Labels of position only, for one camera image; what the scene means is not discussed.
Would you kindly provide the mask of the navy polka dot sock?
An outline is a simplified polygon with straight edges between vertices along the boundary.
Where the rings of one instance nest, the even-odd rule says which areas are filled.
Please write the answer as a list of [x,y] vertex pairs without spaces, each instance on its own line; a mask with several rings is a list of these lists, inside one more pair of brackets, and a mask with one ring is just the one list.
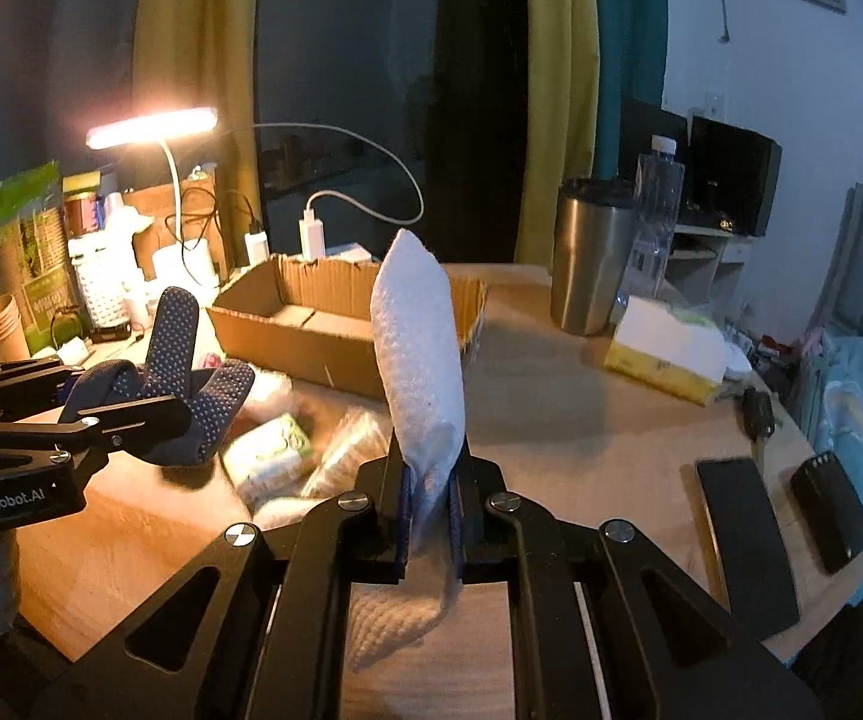
[[77,421],[83,410],[96,406],[176,397],[191,411],[186,433],[137,457],[158,466],[202,465],[212,460],[251,392],[255,372],[234,359],[215,369],[192,367],[199,314],[194,294],[177,286],[164,288],[142,366],[109,359],[83,372],[68,394],[59,421]]

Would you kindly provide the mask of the small tissue packet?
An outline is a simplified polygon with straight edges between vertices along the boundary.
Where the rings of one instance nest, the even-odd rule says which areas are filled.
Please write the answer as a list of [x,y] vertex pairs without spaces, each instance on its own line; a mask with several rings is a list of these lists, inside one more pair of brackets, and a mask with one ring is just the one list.
[[315,455],[303,427],[293,416],[282,415],[234,439],[221,461],[242,502],[259,509],[309,475]]

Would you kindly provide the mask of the clear plastic packet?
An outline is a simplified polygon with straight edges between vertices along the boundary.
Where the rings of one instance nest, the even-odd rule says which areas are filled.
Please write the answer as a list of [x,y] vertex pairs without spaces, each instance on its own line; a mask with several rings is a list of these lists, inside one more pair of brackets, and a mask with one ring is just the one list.
[[385,457],[390,445],[389,418],[383,413],[352,406],[338,421],[330,444],[314,472],[306,479],[304,499],[327,499],[355,488],[361,465]]

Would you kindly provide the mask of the white textured cloth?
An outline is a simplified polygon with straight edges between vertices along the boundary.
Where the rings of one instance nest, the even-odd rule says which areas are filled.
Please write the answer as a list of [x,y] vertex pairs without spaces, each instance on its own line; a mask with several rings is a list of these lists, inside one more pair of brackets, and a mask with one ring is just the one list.
[[410,472],[411,523],[404,580],[351,597],[345,663],[355,671],[423,639],[456,601],[447,488],[465,439],[451,283],[413,232],[397,232],[369,309],[390,421]]

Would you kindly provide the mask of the stack of paper cups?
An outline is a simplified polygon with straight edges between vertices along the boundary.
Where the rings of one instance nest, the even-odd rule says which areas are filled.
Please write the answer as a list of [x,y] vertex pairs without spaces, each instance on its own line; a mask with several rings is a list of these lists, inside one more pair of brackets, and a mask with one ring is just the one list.
[[0,362],[18,362],[29,358],[28,342],[22,316],[10,293],[0,296]]

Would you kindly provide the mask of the black smartphone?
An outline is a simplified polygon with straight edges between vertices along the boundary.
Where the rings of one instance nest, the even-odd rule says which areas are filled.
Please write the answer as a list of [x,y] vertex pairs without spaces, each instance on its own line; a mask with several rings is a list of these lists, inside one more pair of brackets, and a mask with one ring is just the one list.
[[698,460],[694,469],[730,614],[758,640],[787,631],[801,621],[801,612],[786,544],[755,461]]

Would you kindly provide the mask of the green snack bag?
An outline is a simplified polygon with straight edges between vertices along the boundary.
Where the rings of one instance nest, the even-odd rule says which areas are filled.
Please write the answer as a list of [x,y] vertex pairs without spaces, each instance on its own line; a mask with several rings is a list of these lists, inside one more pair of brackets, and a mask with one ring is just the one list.
[[0,182],[0,294],[15,299],[31,353],[56,346],[59,320],[83,319],[56,161]]

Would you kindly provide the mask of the white perforated basket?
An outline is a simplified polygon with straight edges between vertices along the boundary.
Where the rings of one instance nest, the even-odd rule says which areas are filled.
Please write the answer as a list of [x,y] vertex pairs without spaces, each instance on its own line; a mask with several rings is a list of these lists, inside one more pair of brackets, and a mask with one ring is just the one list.
[[91,325],[111,328],[129,322],[125,278],[134,268],[134,257],[125,252],[124,238],[107,231],[88,232],[68,241],[68,257]]

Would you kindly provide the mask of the red can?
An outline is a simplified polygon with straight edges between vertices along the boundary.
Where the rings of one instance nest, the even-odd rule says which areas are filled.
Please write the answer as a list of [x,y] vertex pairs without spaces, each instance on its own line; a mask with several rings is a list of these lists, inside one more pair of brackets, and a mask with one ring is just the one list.
[[79,192],[64,197],[65,222],[70,239],[100,231],[101,202],[95,192]]

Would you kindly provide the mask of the black wallet case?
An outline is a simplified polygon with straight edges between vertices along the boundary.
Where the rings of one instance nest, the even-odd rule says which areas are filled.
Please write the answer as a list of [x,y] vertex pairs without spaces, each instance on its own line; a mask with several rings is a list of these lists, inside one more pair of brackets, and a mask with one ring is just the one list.
[[863,505],[835,452],[804,461],[790,489],[817,544],[825,571],[836,574],[863,551]]

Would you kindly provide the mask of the brown cardboard tray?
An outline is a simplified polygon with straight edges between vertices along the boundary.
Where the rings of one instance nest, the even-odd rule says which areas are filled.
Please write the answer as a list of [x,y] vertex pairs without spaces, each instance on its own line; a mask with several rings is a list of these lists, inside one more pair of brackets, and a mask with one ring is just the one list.
[[[275,255],[226,284],[208,307],[218,343],[226,356],[262,369],[387,400],[369,309],[379,268]],[[486,286],[447,277],[462,364],[483,322]]]

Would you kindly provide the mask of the brown cardboard box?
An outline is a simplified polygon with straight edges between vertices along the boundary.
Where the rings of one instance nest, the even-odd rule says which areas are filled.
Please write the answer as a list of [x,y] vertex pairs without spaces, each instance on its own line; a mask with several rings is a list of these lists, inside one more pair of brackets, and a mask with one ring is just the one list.
[[[187,249],[194,250],[199,245],[207,247],[218,278],[225,280],[228,275],[228,263],[226,263],[225,241],[221,236],[215,179],[212,176],[186,179],[181,182],[181,188],[182,236]],[[151,280],[155,276],[153,255],[158,250],[178,242],[173,186],[161,184],[143,190],[125,192],[124,203],[135,208],[140,215],[152,220],[152,224],[145,231],[134,234],[137,263],[145,273],[145,277]]]

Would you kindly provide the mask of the black car key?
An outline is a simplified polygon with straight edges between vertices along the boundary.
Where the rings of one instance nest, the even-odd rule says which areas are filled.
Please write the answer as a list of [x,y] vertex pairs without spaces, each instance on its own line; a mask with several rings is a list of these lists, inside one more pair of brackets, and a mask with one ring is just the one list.
[[774,433],[773,401],[768,392],[747,387],[740,395],[740,413],[751,442],[766,442]]

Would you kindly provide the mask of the white power strip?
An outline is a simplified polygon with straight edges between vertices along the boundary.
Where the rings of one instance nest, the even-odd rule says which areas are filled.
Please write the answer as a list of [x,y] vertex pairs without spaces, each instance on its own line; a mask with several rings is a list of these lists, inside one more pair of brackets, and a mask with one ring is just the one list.
[[350,263],[374,263],[376,257],[369,252],[364,245],[358,242],[351,244],[334,245],[326,250],[326,255],[329,259],[342,260],[342,262]]

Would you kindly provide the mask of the yellow tissue pack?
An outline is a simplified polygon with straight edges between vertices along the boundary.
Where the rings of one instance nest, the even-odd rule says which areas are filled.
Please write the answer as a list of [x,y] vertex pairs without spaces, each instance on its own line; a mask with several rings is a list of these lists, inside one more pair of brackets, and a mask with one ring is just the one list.
[[705,406],[726,374],[726,340],[714,323],[691,310],[633,296],[603,367]]

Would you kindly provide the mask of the steel travel mug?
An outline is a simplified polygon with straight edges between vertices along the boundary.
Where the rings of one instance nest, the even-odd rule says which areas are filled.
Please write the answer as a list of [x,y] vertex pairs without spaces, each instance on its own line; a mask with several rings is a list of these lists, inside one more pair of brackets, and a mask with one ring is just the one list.
[[576,177],[560,187],[550,312],[561,330],[589,337],[607,327],[637,221],[629,182]]

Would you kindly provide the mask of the clear plastic water bottle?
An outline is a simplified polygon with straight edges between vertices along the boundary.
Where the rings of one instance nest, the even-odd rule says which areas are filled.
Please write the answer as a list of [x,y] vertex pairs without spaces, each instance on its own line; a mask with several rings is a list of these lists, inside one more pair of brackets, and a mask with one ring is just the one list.
[[677,161],[677,142],[652,135],[651,151],[638,160],[638,227],[621,280],[623,299],[655,299],[659,294],[678,220],[683,177],[685,166]]

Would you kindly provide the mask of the black monitor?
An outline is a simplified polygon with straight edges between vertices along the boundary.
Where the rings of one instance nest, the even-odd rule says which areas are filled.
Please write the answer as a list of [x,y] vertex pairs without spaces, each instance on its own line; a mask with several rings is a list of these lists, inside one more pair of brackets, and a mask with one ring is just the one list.
[[685,161],[683,220],[763,238],[781,161],[783,148],[773,138],[696,115]]

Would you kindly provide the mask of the yellow curtain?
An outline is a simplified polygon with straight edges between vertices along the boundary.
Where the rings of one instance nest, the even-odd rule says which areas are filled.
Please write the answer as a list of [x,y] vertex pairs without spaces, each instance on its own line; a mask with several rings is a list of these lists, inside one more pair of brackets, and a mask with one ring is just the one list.
[[587,176],[596,153],[597,0],[527,0],[527,143],[516,260],[552,261],[558,189]]

